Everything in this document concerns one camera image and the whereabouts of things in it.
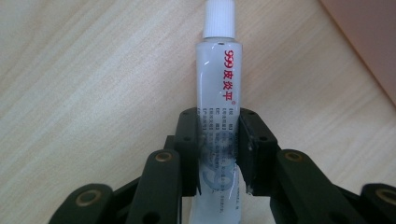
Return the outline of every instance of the tube cap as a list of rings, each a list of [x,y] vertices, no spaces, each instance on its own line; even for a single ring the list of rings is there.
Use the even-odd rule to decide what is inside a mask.
[[[207,0],[204,38],[235,38],[235,5],[233,0]]]

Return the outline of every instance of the tabletop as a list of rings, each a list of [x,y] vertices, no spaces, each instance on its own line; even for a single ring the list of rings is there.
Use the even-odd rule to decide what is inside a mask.
[[[48,223],[74,189],[141,175],[196,106],[204,11],[204,0],[0,2],[0,223]],[[236,0],[236,32],[241,105],[282,148],[352,192],[396,186],[396,107],[318,0]],[[242,223],[274,223],[268,198],[243,194],[242,206]]]

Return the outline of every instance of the wooden table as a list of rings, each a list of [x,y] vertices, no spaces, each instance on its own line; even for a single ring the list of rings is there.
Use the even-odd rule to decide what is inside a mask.
[[[141,175],[196,106],[204,4],[0,3],[0,223],[47,223],[74,189]],[[238,0],[236,10],[242,107],[333,183],[396,186],[395,105],[319,1]],[[242,223],[273,222],[267,198],[243,195]]]

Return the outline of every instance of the red chinese characters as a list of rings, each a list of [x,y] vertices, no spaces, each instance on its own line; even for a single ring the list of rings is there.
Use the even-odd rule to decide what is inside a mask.
[[[223,89],[226,90],[223,95],[226,101],[233,99],[233,51],[224,51],[224,76],[223,76]]]

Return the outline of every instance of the ribbed cap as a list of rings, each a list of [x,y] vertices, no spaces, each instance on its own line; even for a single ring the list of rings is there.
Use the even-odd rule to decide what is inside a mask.
[[[235,6],[233,0],[207,0],[204,38],[235,38]]]

